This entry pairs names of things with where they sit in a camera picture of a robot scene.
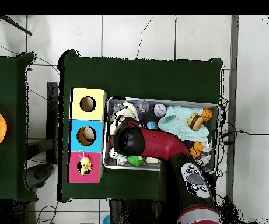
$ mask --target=pink ball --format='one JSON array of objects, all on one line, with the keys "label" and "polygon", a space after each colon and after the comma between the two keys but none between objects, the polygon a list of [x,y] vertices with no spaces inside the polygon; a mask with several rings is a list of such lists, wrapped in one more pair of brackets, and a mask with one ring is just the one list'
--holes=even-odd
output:
[{"label": "pink ball", "polygon": [[165,105],[161,103],[154,105],[154,113],[156,117],[163,117],[166,114]]}]

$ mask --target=shape sorter box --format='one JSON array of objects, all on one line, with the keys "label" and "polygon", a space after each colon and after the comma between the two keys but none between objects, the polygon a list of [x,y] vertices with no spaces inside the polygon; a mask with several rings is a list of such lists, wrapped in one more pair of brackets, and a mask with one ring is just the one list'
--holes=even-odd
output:
[{"label": "shape sorter box", "polygon": [[[71,88],[67,160],[68,183],[100,182],[103,174],[106,100],[107,94],[104,90]],[[92,131],[93,138],[88,139],[86,136],[88,129]],[[81,169],[85,169],[86,173],[81,173]]]}]

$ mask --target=pink box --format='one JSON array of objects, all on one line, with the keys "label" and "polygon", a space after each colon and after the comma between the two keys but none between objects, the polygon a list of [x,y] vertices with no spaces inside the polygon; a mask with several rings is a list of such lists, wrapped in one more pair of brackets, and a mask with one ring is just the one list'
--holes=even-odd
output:
[{"label": "pink box", "polygon": [[81,175],[77,170],[77,164],[81,161],[78,152],[71,151],[69,164],[69,183],[99,183],[102,171],[100,169],[101,153],[99,152],[85,152],[85,157],[90,159],[92,163],[92,171],[89,174]]}]

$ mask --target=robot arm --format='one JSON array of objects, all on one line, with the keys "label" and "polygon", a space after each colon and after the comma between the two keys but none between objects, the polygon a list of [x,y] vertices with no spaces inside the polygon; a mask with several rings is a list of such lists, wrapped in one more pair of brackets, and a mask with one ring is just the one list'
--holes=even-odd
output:
[{"label": "robot arm", "polygon": [[162,159],[169,172],[166,182],[172,185],[177,201],[177,224],[220,224],[209,186],[189,148],[177,136],[141,128],[133,118],[126,118],[113,135],[114,149],[125,156]]}]

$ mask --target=blue box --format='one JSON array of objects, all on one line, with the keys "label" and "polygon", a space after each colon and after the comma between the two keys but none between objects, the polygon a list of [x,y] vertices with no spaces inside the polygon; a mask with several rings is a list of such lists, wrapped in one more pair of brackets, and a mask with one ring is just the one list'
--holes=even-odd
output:
[{"label": "blue box", "polygon": [[[82,145],[77,141],[77,132],[82,127],[91,127],[96,132],[96,139],[91,145]],[[71,151],[100,152],[102,151],[102,121],[72,120]]]}]

